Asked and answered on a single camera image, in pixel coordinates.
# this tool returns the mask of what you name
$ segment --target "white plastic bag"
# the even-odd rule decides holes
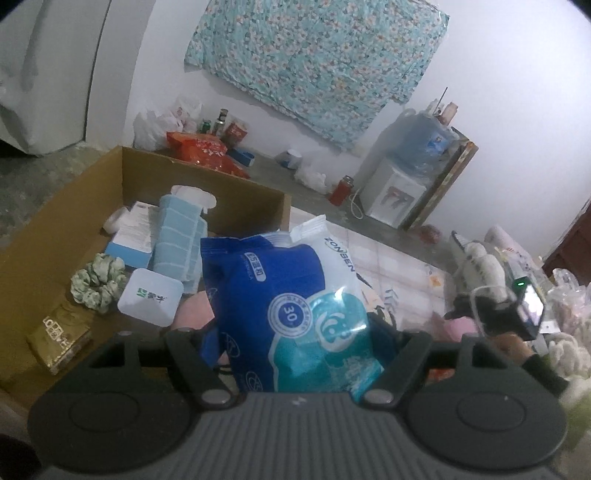
[[[202,103],[198,97],[179,95],[172,108],[173,115],[183,123],[183,132],[194,134],[199,124]]]
[[[148,151],[166,148],[166,132],[182,131],[183,123],[172,112],[160,116],[152,110],[138,113],[134,120],[134,147]]]
[[[326,175],[316,171],[312,166],[300,166],[296,170],[294,178],[309,189],[322,195],[326,195],[329,191],[326,186]]]

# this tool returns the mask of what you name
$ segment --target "clear plastic bag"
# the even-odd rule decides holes
[[[167,147],[167,132],[182,132],[183,123],[171,112],[157,116],[152,110],[138,113],[134,120],[134,147],[155,151]]]
[[[294,178],[302,185],[305,185],[321,195],[326,195],[329,192],[329,188],[326,186],[326,175],[317,171],[314,166],[309,163],[301,163],[299,168],[295,171]]]
[[[196,96],[178,96],[172,113],[183,124],[183,132],[194,134],[197,131],[202,106],[201,100]]]
[[[560,329],[574,335],[583,322],[591,319],[591,284],[579,285],[577,278],[564,268],[554,269],[553,275],[556,287],[548,292],[548,303]]]

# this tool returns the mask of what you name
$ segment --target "red bottle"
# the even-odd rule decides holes
[[[345,199],[351,194],[351,190],[353,190],[353,178],[345,175],[329,197],[329,202],[340,207]]]

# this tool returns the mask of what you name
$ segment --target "wall hanging fabric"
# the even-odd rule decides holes
[[[409,100],[448,21],[424,0],[212,0],[185,62],[352,148]]]

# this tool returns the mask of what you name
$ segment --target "red package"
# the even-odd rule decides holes
[[[431,385],[451,378],[456,373],[454,368],[431,368],[425,380],[425,385]]]
[[[193,145],[195,147],[212,150],[222,154],[228,151],[226,145],[218,137],[207,134],[185,134],[182,132],[167,132],[166,139],[171,148],[178,150],[182,145]]]
[[[189,142],[181,144],[181,147],[177,150],[177,158],[212,170],[229,173],[235,177],[250,178],[250,175],[236,165],[226,154],[201,148]]]

